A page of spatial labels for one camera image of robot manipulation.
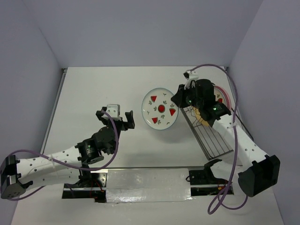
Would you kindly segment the white strawberry plate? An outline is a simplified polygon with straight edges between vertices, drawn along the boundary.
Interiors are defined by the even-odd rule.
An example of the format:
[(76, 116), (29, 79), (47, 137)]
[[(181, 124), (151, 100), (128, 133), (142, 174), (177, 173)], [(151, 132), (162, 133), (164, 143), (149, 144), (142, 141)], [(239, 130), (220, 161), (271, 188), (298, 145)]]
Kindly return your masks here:
[(173, 93), (165, 88), (150, 90), (142, 101), (142, 117), (155, 130), (170, 128), (177, 120), (179, 108), (171, 100)]
[(214, 87), (214, 95), (216, 97), (216, 101), (227, 105), (226, 94), (221, 89)]

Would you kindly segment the yellow plate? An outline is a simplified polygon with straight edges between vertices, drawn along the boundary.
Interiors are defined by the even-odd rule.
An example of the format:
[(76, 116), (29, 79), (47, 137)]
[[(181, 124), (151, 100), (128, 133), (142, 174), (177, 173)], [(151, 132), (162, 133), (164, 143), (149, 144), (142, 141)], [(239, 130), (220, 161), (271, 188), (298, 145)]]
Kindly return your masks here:
[(208, 122), (205, 121), (205, 120), (200, 116), (199, 110), (196, 109), (195, 107), (193, 107), (193, 110), (194, 110), (194, 112), (195, 112), (195, 117), (196, 117), (196, 119), (198, 120), (198, 122), (200, 122), (203, 126), (209, 127)]

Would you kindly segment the pink plate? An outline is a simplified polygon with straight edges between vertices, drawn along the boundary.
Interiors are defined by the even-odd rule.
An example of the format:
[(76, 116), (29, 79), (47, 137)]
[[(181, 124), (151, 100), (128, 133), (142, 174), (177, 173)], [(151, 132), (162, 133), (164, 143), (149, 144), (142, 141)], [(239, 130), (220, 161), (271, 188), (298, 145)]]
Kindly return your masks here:
[(231, 110), (232, 109), (232, 103), (231, 103), (231, 99), (230, 99), (229, 94), (227, 93), (227, 91), (225, 89), (223, 89), (222, 87), (220, 87), (220, 86), (214, 86), (214, 87), (217, 87), (217, 88), (221, 89), (226, 94), (226, 100), (227, 100), (226, 107)]

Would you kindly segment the wire dish rack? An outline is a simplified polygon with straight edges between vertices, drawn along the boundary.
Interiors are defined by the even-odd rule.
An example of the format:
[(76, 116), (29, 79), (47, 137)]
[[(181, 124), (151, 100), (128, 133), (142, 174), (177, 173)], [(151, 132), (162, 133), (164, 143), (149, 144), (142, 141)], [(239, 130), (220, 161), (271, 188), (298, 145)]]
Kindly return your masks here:
[(180, 109), (192, 130), (201, 150), (208, 160), (213, 160), (233, 152), (233, 148), (210, 126), (205, 126), (192, 107)]

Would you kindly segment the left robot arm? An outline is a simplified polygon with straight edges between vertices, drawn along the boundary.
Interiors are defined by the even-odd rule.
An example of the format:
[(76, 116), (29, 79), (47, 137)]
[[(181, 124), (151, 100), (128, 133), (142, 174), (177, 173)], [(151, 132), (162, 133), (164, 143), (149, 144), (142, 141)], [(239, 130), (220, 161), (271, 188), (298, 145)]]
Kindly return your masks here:
[[(0, 196), (2, 199), (19, 201), (25, 199), (26, 191), (39, 191), (45, 186), (76, 182), (81, 187), (92, 181), (91, 172), (105, 169), (116, 156), (122, 131), (135, 128), (134, 112), (120, 117), (119, 105), (107, 105), (96, 112), (96, 117), (104, 125), (90, 138), (77, 143), (67, 150), (50, 155), (29, 151), (34, 158), (19, 159), (16, 150), (10, 153), (0, 166)], [(111, 155), (101, 167), (90, 165), (104, 160), (104, 154)]]

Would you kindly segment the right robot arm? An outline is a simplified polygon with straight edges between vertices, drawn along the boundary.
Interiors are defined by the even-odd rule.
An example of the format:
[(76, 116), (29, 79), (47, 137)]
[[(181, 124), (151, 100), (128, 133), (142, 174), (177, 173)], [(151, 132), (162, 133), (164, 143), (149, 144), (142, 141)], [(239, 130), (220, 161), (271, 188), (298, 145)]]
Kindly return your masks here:
[(210, 80), (189, 80), (179, 85), (171, 101), (179, 108), (196, 108), (200, 117), (234, 148), (243, 166), (238, 173), (238, 184), (247, 196), (254, 197), (277, 183), (279, 158), (269, 156), (235, 123), (233, 111), (216, 100)]

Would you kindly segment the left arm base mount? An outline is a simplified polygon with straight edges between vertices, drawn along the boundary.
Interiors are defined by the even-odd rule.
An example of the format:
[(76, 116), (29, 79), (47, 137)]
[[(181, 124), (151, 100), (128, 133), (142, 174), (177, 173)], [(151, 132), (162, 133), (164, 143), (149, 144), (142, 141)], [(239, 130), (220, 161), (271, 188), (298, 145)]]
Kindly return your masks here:
[(62, 199), (93, 199), (96, 203), (106, 203), (108, 170), (83, 171), (75, 184), (64, 184)]

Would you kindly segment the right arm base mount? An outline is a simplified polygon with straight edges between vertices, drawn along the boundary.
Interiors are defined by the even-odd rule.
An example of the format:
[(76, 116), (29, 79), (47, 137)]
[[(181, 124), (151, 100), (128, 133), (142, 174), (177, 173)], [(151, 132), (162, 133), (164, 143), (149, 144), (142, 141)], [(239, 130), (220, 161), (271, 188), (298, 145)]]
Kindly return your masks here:
[(228, 180), (216, 178), (211, 170), (211, 167), (218, 162), (222, 162), (222, 160), (214, 159), (206, 163), (202, 169), (188, 170), (189, 175), (186, 177), (186, 181), (190, 183), (192, 197), (217, 195), (226, 187)]

